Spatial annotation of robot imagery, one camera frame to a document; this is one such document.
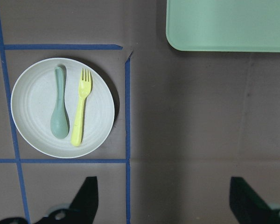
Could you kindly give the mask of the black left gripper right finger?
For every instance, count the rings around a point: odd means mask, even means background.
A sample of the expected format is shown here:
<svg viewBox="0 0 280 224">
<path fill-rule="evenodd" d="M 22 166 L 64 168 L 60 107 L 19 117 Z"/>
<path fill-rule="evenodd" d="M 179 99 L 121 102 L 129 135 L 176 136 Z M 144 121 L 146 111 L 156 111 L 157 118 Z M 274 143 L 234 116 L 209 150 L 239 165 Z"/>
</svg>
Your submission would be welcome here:
<svg viewBox="0 0 280 224">
<path fill-rule="evenodd" d="M 280 224 L 280 206 L 269 206 L 242 177 L 232 177 L 230 209 L 240 224 Z"/>
</svg>

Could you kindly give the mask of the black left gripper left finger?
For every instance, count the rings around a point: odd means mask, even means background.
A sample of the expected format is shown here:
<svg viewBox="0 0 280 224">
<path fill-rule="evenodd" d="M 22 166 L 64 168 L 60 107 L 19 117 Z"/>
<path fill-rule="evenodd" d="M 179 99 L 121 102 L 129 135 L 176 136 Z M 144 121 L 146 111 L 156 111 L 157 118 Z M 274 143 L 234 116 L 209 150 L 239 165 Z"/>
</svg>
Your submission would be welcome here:
<svg viewBox="0 0 280 224">
<path fill-rule="evenodd" d="M 97 177 L 86 177 L 68 208 L 44 216 L 38 224 L 92 224 L 98 210 Z"/>
</svg>

